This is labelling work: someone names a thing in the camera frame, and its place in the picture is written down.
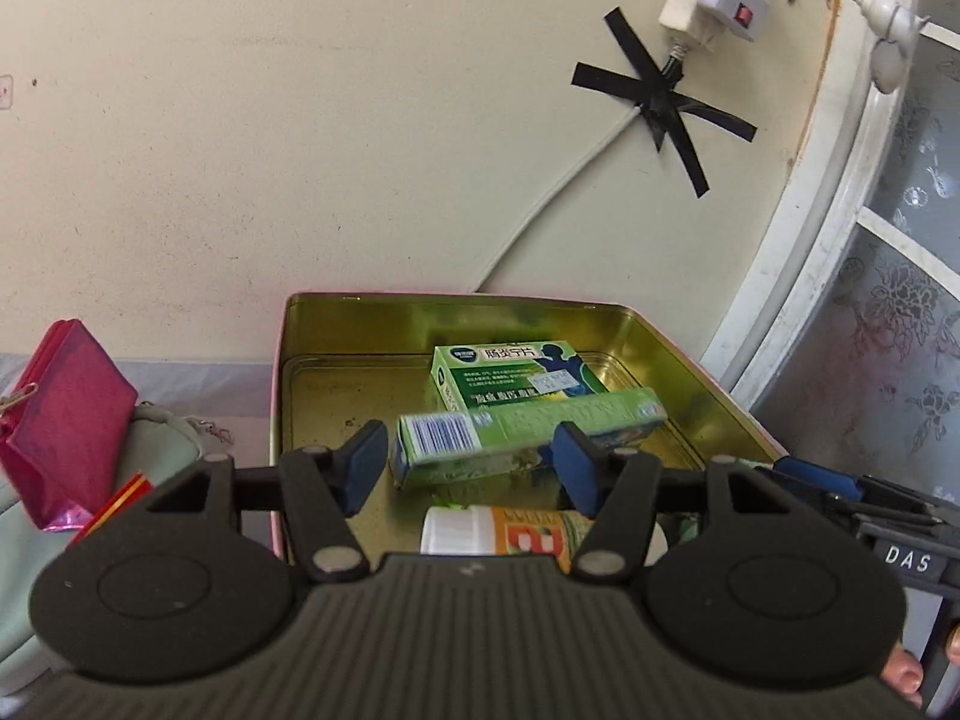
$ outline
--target white bottle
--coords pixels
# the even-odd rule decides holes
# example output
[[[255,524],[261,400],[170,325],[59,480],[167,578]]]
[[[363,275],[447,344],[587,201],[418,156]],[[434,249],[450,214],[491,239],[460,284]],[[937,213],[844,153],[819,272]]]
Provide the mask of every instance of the white bottle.
[[[434,506],[424,519],[421,552],[424,555],[554,555],[560,569],[566,572],[570,570],[570,557],[592,524],[592,520],[578,512]],[[646,565],[655,563],[666,550],[664,531],[655,523]]]

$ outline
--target ribbed black surface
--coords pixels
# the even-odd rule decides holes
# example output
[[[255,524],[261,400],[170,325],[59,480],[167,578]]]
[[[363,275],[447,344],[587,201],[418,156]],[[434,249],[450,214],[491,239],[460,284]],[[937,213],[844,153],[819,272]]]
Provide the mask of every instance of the ribbed black surface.
[[[878,680],[796,694],[741,688],[704,674],[646,630],[626,595],[570,581],[549,557],[395,556],[361,583],[314,589],[280,638],[218,675],[159,688],[122,688],[65,674],[18,717],[906,720],[917,715]]]

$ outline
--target black label with white text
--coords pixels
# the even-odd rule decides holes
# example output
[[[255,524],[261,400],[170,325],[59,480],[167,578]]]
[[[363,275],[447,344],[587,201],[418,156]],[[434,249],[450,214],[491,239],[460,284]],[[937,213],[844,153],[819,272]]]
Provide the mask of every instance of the black label with white text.
[[[947,558],[942,555],[936,555],[923,547],[895,544],[883,538],[877,538],[874,554],[880,556],[880,560],[891,568],[925,581],[939,581],[947,568]]]

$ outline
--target glass panel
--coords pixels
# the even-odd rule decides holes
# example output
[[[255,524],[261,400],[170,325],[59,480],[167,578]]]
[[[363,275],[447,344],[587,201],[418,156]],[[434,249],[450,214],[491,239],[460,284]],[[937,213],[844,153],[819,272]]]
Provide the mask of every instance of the glass panel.
[[[960,0],[920,0],[960,31]],[[871,207],[960,271],[960,52],[920,38],[904,106]]]
[[[805,460],[960,499],[959,320],[943,287],[858,227],[755,416]]]

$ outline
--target green box with barcode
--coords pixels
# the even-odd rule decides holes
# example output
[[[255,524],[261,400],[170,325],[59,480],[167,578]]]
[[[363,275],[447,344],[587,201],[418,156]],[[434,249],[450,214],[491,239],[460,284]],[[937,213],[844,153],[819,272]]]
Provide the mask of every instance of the green box with barcode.
[[[549,442],[561,422],[575,423],[599,445],[621,446],[649,435],[665,419],[649,388],[402,416],[391,471],[398,487],[527,471],[549,466]]]
[[[607,391],[566,341],[437,346],[430,375],[450,410]]]

